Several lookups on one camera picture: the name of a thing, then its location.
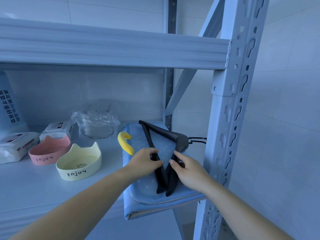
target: white shelf surface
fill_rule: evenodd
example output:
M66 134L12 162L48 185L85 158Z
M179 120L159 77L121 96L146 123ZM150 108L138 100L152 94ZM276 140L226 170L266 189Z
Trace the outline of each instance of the white shelf surface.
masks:
M0 62L226 69L230 40L0 18Z
M94 141L79 139L77 129L72 142L81 147ZM122 148L117 138L97 140L102 152L102 166L92 176L78 180L63 180L55 164L34 165L26 155L18 162L0 164L0 239L7 239L62 202L122 167ZM104 218L123 216L121 195Z

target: white package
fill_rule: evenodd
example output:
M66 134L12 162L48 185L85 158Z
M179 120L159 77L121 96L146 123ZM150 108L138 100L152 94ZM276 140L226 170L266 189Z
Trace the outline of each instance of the white package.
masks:
M0 139L0 164L19 161L40 142L39 133L13 133Z
M71 139L71 134L73 131L73 123L71 121L51 123L40 135L40 141L43 141L45 136L50 136L54 139L61 139L68 135Z

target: cream cat bowl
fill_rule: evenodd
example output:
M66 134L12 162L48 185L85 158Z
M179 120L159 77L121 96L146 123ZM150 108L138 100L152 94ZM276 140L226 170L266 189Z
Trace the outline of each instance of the cream cat bowl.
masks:
M101 151L97 142L91 147L84 148L73 144L70 151L57 161L56 168L62 179L76 181L97 172L101 162Z

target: yellow toy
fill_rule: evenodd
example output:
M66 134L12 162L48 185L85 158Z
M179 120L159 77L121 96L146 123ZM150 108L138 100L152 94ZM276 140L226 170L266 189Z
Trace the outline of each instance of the yellow toy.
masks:
M120 146L122 147L122 149L133 156L134 155L134 149L126 141L126 139L130 140L131 138L132 138L132 136L129 135L129 133L127 133L125 131L122 131L122 132L120 132L118 134L118 142L119 142Z

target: ceramic pet bowl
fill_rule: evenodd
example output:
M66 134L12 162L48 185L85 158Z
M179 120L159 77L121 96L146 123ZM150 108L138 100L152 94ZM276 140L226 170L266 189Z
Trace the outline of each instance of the ceramic pet bowl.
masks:
M46 136L40 144L29 150L29 156L35 165L56 163L71 148L71 141L66 135L62 139Z
M56 163L56 168L64 180L85 179L101 167L101 151L95 142L91 147L81 148L73 144L70 151Z

